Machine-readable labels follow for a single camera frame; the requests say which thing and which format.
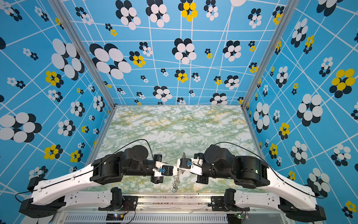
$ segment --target black and white flower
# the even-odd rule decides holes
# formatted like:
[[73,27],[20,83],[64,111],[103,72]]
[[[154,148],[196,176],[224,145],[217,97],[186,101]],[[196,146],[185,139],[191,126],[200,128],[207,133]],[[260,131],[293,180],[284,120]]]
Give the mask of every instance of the black and white flower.
[[291,44],[298,47],[300,43],[306,39],[307,31],[307,18],[304,18],[302,22],[298,21],[295,26],[295,31],[292,34]]
[[175,47],[172,49],[172,54],[175,56],[175,59],[181,60],[183,64],[189,64],[190,60],[195,60],[197,58],[196,53],[194,52],[194,44],[191,39],[186,38],[184,41],[180,38],[175,39]]
[[219,16],[218,7],[215,5],[216,0],[206,0],[206,5],[204,6],[204,11],[206,11],[206,17],[213,21],[214,18]]
[[229,90],[233,90],[234,88],[239,87],[239,77],[238,76],[228,76],[224,81],[225,87],[228,87]]
[[72,102],[70,112],[71,114],[82,117],[82,114],[84,113],[83,103],[80,103],[79,101]]
[[241,57],[241,46],[240,41],[233,42],[229,40],[226,43],[226,47],[223,49],[224,57],[228,58],[230,62],[234,61],[235,58]]
[[103,108],[105,107],[105,103],[103,101],[103,97],[101,96],[94,96],[93,97],[93,108],[97,109],[99,112],[103,111]]
[[321,120],[323,109],[320,106],[322,97],[320,95],[305,94],[302,103],[298,106],[297,117],[302,119],[304,126],[309,126],[311,122],[318,123]]
[[[98,44],[91,44],[89,46],[91,53],[95,56],[92,58],[96,68],[103,73],[109,73],[115,79],[122,79],[123,73],[129,73],[132,67],[123,58],[123,54],[113,44],[106,44],[104,49]],[[108,65],[106,62],[114,61],[115,65]]]
[[125,26],[128,25],[129,29],[135,30],[136,25],[139,26],[141,21],[137,17],[137,11],[132,7],[132,3],[128,0],[122,2],[116,1],[116,16],[121,20],[121,23]]
[[170,94],[170,90],[166,86],[155,86],[153,95],[155,96],[155,98],[157,98],[158,100],[162,100],[163,102],[167,102],[168,100],[173,98],[173,96]]
[[225,93],[214,93],[213,94],[213,98],[210,99],[211,104],[215,105],[215,104],[222,104],[222,105],[226,105],[227,104],[227,96]]
[[251,14],[248,15],[248,19],[250,20],[249,25],[253,29],[255,29],[257,26],[261,25],[262,16],[260,15],[260,12],[261,12],[261,9],[252,9]]
[[35,138],[35,133],[39,133],[42,126],[36,122],[36,117],[33,114],[24,112],[18,113],[16,116],[6,114],[0,118],[1,140],[14,140],[17,143],[31,142]]
[[64,44],[61,40],[54,39],[52,46],[56,51],[51,57],[53,65],[65,72],[68,78],[77,80],[78,73],[84,72],[84,64],[79,60],[80,56],[74,45],[71,43]]
[[253,114],[253,123],[256,125],[256,130],[258,133],[262,131],[262,129],[267,130],[270,124],[269,114],[270,106],[268,104],[262,105],[261,102],[258,102],[256,105],[256,111]]

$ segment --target white circle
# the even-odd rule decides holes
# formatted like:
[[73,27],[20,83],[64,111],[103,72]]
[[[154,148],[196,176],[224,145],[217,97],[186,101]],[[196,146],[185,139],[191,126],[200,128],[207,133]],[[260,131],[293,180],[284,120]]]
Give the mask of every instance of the white circle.
[[307,151],[306,144],[301,144],[301,149],[302,149],[302,151],[306,152]]
[[312,109],[312,114],[313,116],[315,116],[316,118],[320,117],[323,114],[323,109],[320,106],[315,106]]
[[129,13],[129,15],[131,15],[132,17],[135,17],[135,16],[137,15],[137,11],[136,11],[135,8],[133,8],[133,7],[130,7],[130,8],[128,9],[128,13]]
[[176,48],[178,49],[178,51],[184,52],[185,51],[185,44],[180,43],[180,44],[178,44],[178,46]]
[[139,26],[140,23],[141,23],[140,18],[137,17],[137,16],[135,16],[135,17],[133,18],[133,22],[134,22],[134,24],[136,24],[137,26]]
[[29,120],[29,115],[25,112],[20,112],[16,115],[15,119],[20,124],[25,124]]
[[36,126],[35,126],[35,124],[32,123],[32,122],[26,122],[26,123],[24,124],[24,126],[23,126],[23,130],[24,130],[24,132],[26,132],[26,133],[31,133],[31,132],[33,132],[33,131],[35,130],[35,128],[36,128]]
[[64,72],[65,72],[65,75],[69,78],[74,78],[74,76],[76,74],[73,67],[69,64],[65,65]]
[[128,18],[125,17],[125,16],[121,17],[121,22],[122,22],[123,25],[128,25],[128,23],[129,23]]
[[63,67],[65,66],[65,61],[64,61],[63,57],[59,54],[54,53],[51,56],[51,61],[52,61],[52,64],[58,69],[63,69]]
[[308,177],[309,177],[309,179],[310,179],[312,182],[316,182],[316,180],[317,180],[317,177],[316,177],[313,173],[310,173],[310,174],[308,175]]
[[24,142],[27,139],[27,133],[23,131],[14,134],[14,141],[17,143]]
[[161,18],[163,19],[163,21],[165,23],[169,22],[169,20],[170,20],[170,16],[168,14],[166,14],[166,13]]
[[12,128],[0,129],[0,139],[9,140],[14,136],[14,130]]
[[58,54],[64,55],[66,53],[66,47],[61,40],[54,39],[52,42],[52,46]]
[[196,55],[195,52],[190,52],[188,57],[189,57],[190,60],[195,60],[197,58],[197,55]]
[[352,156],[351,156],[349,153],[345,153],[345,154],[344,154],[344,157],[345,157],[346,159],[351,159],[351,158],[352,158]]
[[317,94],[312,97],[313,105],[318,106],[318,105],[320,105],[321,102],[322,102],[322,97],[320,95]]
[[303,114],[303,118],[304,118],[306,121],[312,120],[312,118],[313,118],[312,112],[309,111],[309,110],[307,110],[307,111]]
[[162,28],[163,26],[164,26],[164,21],[162,20],[162,19],[158,19],[157,20],[157,26],[159,27],[159,28]]
[[257,128],[258,128],[259,130],[261,130],[261,129],[262,129],[262,127],[263,127],[263,122],[262,122],[262,120],[261,120],[261,119],[257,121],[256,126],[257,126]]
[[321,171],[318,168],[313,168],[313,174],[316,177],[319,177],[321,175]]
[[13,116],[7,114],[0,118],[0,125],[9,128],[15,124],[16,120]]
[[297,153],[297,152],[298,152],[298,149],[297,149],[296,146],[292,146],[292,152],[294,152],[294,153]]
[[67,53],[68,53],[68,55],[69,55],[70,57],[74,58],[74,57],[77,56],[77,50],[76,50],[76,48],[74,47],[73,44],[68,43],[68,44],[66,45],[66,50],[67,50]]
[[188,43],[187,46],[186,46],[186,50],[188,52],[193,52],[194,51],[194,45],[192,43]]
[[107,63],[105,63],[103,61],[97,62],[96,67],[100,72],[103,72],[103,73],[109,73],[111,71],[110,66],[107,65]]
[[113,61],[122,61],[123,60],[123,54],[120,50],[118,50],[117,48],[111,48],[108,51],[108,56],[113,59]]
[[343,155],[343,154],[338,154],[337,157],[338,157],[338,159],[340,159],[340,160],[344,159],[344,155]]
[[184,65],[189,64],[189,62],[190,62],[190,59],[189,59],[188,57],[182,58],[182,63],[183,63]]
[[181,60],[183,58],[183,54],[181,52],[175,53],[174,56],[175,56],[175,59],[177,59],[177,60]]
[[302,98],[302,101],[304,104],[309,104],[311,102],[312,98],[310,94],[305,94]]
[[102,48],[97,48],[94,50],[94,54],[95,54],[95,57],[100,60],[100,61],[103,61],[103,62],[107,62],[109,61],[110,59],[110,56],[109,54],[107,53],[107,51],[105,51],[104,49]]
[[328,193],[331,191],[331,188],[329,187],[328,183],[323,182],[323,183],[321,183],[321,186],[322,186],[322,190],[324,190],[325,192]]
[[307,155],[306,152],[302,152],[302,153],[301,153],[301,157],[302,157],[302,159],[307,159],[307,158],[308,158],[308,155]]

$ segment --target marble surface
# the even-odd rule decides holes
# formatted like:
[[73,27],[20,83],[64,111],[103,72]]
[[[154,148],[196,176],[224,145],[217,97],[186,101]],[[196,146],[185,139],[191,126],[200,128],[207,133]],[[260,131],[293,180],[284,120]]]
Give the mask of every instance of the marble surface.
[[[202,152],[221,141],[232,142],[256,154],[258,149],[251,138],[240,106],[224,105],[161,105],[118,106],[97,158],[112,154],[125,144],[137,140],[149,141],[153,154],[162,154],[162,161],[176,164],[185,152],[187,158]],[[144,145],[138,141],[134,145]],[[233,155],[252,155],[236,146],[221,143]],[[123,193],[172,192],[173,177],[164,177],[162,184],[153,184],[150,177],[124,176],[121,182],[91,187],[87,191],[103,191],[119,187]],[[259,189],[244,189],[228,179],[209,178],[209,184],[198,184],[197,176],[184,172],[180,176],[178,192],[223,193],[227,188],[250,192]]]

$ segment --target yellow flower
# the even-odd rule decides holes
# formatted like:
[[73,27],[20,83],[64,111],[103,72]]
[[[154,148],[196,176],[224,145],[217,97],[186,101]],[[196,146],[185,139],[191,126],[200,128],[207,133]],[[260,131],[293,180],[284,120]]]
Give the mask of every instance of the yellow flower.
[[307,41],[306,41],[306,44],[305,44],[307,47],[310,47],[314,43],[313,38],[314,38],[314,35],[312,35],[312,36],[307,38]]
[[111,35],[113,35],[114,37],[117,35],[117,32],[116,32],[115,29],[112,29],[112,30],[111,30]]
[[272,20],[272,22],[275,23],[275,25],[278,25],[279,22],[281,21],[280,18],[282,17],[282,14],[281,13],[277,13],[275,18]]
[[57,18],[55,18],[55,23],[57,23],[57,25],[60,25],[60,24],[61,24],[61,23],[60,23],[60,20],[57,19]]

